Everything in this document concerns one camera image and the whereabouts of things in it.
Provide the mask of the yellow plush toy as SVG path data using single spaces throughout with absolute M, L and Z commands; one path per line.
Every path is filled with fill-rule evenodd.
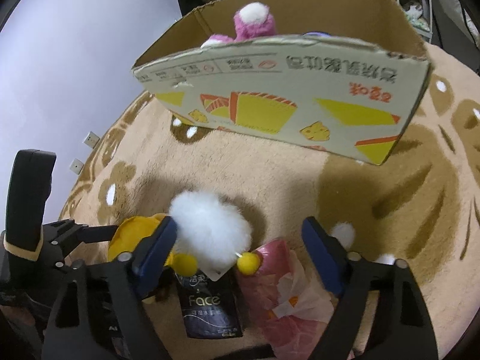
M 168 216 L 161 213 L 150 217 L 134 216 L 125 219 L 109 241 L 106 261 L 113 261 L 122 252 L 134 252 L 139 242 L 152 236 L 166 218 Z

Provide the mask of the pink plastic package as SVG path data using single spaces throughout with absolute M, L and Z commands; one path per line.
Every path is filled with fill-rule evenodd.
M 250 321 L 277 359 L 308 359 L 335 311 L 283 239 L 238 255 L 236 275 Z

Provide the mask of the white fluffy pompom toy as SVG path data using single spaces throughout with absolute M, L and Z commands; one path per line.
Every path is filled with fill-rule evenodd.
M 251 225 L 219 195 L 184 191 L 174 197 L 168 215 L 177 229 L 168 265 L 177 275 L 202 272 L 219 281 L 233 267 L 247 276 L 260 269 L 262 258 L 251 251 Z

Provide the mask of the beige patterned rug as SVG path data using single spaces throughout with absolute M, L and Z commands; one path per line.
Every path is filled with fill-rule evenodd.
M 429 54 L 430 86 L 381 166 L 193 130 L 141 94 L 87 159 L 61 217 L 118 224 L 165 212 L 185 189 L 214 190 L 250 222 L 253 246 L 284 237 L 306 268 L 303 220 L 349 223 L 365 258 L 409 263 L 445 356 L 479 310 L 479 76 L 439 47 Z

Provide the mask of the open cardboard box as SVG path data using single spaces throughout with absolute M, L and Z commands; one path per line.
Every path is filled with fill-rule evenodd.
M 277 34 L 236 37 L 245 5 L 270 8 Z M 217 0 L 173 24 L 133 75 L 192 125 L 383 164 L 422 99 L 432 64 L 395 0 Z

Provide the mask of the pink plush toy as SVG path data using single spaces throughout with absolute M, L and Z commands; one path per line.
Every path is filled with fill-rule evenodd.
M 236 37 L 213 34 L 203 47 L 213 47 L 225 43 L 248 41 L 254 38 L 266 38 L 277 34 L 276 23 L 270 8 L 261 2 L 252 2 L 238 10 L 233 16 Z

